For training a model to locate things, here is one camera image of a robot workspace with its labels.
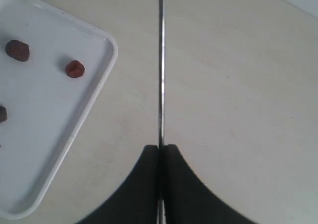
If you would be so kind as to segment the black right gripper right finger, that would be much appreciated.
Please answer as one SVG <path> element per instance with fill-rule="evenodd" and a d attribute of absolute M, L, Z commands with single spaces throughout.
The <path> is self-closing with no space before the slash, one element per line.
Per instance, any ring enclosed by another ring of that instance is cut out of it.
<path fill-rule="evenodd" d="M 212 193 L 176 145 L 163 147 L 163 200 L 167 224 L 252 224 Z"/>

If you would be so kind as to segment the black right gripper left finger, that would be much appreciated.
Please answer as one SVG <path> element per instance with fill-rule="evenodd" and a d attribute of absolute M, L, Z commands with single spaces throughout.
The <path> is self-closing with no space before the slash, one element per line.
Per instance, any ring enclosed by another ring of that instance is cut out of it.
<path fill-rule="evenodd" d="M 144 146 L 120 187 L 80 224 L 155 224 L 158 211 L 159 149 Z"/>

